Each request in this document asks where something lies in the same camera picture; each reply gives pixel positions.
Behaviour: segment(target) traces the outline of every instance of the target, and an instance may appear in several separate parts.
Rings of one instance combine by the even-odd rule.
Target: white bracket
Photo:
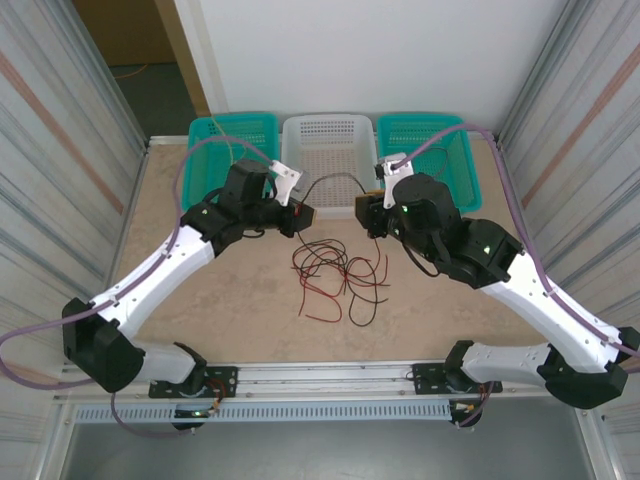
[[[293,187],[296,186],[302,174],[277,160],[271,162],[269,170],[277,175],[276,188],[278,189],[278,194],[276,195],[276,200],[280,205],[286,207],[289,204],[289,197]]]
[[[167,240],[124,279],[109,290],[93,297],[91,301],[96,305],[113,300],[115,295],[140,277],[159,257],[165,257],[149,278],[121,297],[118,303],[102,310],[100,316],[107,321],[118,320],[120,322],[118,330],[129,340],[133,339],[151,312],[178,285],[189,278],[193,272],[214,259],[211,242],[203,242],[201,237],[200,232],[188,225],[180,227],[171,252],[166,250]]]
[[[462,371],[480,383],[500,380],[544,387],[537,369],[551,348],[543,343],[532,347],[493,347],[474,343],[462,359]]]
[[[600,341],[547,295],[540,283],[533,259],[528,253],[516,255],[507,273],[508,282],[497,282],[480,289],[501,301],[541,333],[576,371],[603,373],[615,362],[618,351]],[[607,337],[619,342],[619,330],[589,313],[564,290],[549,280],[556,294],[579,315]]]
[[[413,175],[413,165],[411,162],[403,165],[397,170],[392,170],[391,166],[396,163],[400,163],[407,158],[406,153],[396,153],[394,155],[388,155],[382,159],[382,168],[384,170],[384,208],[390,209],[396,204],[393,199],[393,188],[403,178]]]
[[[196,364],[193,357],[177,345],[137,340],[134,340],[133,344],[144,350],[144,363],[135,379],[138,382],[164,380],[169,383],[182,383]]]

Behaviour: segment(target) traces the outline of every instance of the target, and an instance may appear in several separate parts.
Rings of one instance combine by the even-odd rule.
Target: beige tabletop
[[[484,204],[469,216],[494,220],[514,232],[498,174],[487,145],[472,142]],[[144,260],[166,238],[174,222],[170,184],[186,148],[151,150],[125,245],[118,278]],[[375,246],[356,220],[319,221],[305,240],[336,238],[350,256],[375,259]],[[345,314],[336,324],[298,316],[302,287],[291,269],[298,240],[268,232],[231,245],[214,262],[179,286],[152,314],[138,338],[183,342],[210,362],[301,362],[444,358],[457,340],[495,345],[529,345],[543,338],[498,301],[445,276],[428,278],[394,239],[380,240],[389,256],[389,300],[366,328]],[[338,288],[340,278],[323,276]],[[346,310],[350,296],[339,299]],[[305,312],[333,318],[336,307],[310,294]],[[371,306],[356,304],[354,318],[369,318]]]

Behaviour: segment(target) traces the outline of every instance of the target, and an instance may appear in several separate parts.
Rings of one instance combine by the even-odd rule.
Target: red and black wire
[[[309,190],[301,200],[301,204],[305,202],[313,188],[321,181],[326,180],[328,178],[333,177],[347,177],[351,178],[354,182],[358,184],[363,193],[366,193],[366,190],[362,186],[362,184],[351,174],[349,173],[334,173],[330,175],[325,175],[324,177],[320,177],[315,180]],[[337,315],[334,319],[321,318],[315,315],[305,314],[307,318],[311,318],[313,320],[318,320],[326,323],[338,323],[342,320],[343,311],[340,302],[338,301],[338,297],[341,295],[346,295],[347,291],[351,293],[351,301],[349,303],[348,315],[351,323],[358,327],[366,327],[371,325],[373,320],[376,317],[378,311],[378,305],[384,303],[388,300],[388,298],[380,299],[378,288],[389,286],[386,284],[387,273],[389,268],[389,258],[385,255],[384,260],[384,274],[382,279],[378,278],[378,269],[381,265],[382,255],[380,252],[380,247],[378,242],[374,240],[377,252],[377,260],[375,262],[375,266],[372,264],[370,259],[364,257],[353,257],[349,258],[347,254],[347,249],[340,240],[334,238],[326,238],[322,240],[315,240],[312,242],[306,242],[300,233],[298,233],[298,239],[302,243],[302,246],[298,247],[291,256],[291,262],[293,264],[293,269],[299,276],[300,285],[302,286],[302,301],[300,303],[300,310],[298,311],[298,315],[301,315],[307,299],[307,293],[317,293],[329,300],[331,300],[337,308]],[[355,270],[358,265],[364,265],[366,270],[364,273],[355,273]],[[341,277],[341,283],[339,288],[336,289],[335,292],[327,292],[326,290],[319,287],[317,284],[312,283],[313,279],[317,279],[320,277],[320,270],[326,270],[326,267],[331,267],[338,272]],[[362,295],[362,292],[359,289],[368,288],[373,291],[373,298],[367,298]],[[365,303],[373,305],[373,310],[371,313],[371,317],[368,321],[364,323],[356,322],[353,318],[353,308],[356,302],[356,299],[359,299]]]
[[[222,402],[222,399],[224,399],[227,396],[227,389],[224,386],[224,382],[217,378],[207,378],[205,383],[207,384],[207,386],[209,386],[209,388],[211,388],[214,395],[216,394],[216,391],[218,393],[218,396],[214,400],[213,405],[211,405],[211,409],[209,410],[210,412],[215,413],[218,411],[218,408],[220,407],[220,402]]]

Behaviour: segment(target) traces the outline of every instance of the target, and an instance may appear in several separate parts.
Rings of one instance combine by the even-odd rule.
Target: corrugated metal wall
[[[51,319],[110,275],[145,147],[88,38],[67,1],[0,2],[0,333]],[[2,354],[51,382],[61,330]],[[51,396],[0,377],[0,478],[29,474]]]
[[[640,2],[572,8],[501,139],[549,276],[607,322],[640,329]],[[637,379],[603,411],[637,474]]]

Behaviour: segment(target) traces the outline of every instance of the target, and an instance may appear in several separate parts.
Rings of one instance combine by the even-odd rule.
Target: white wall
[[[497,128],[565,0],[175,0],[213,112],[442,111]]]

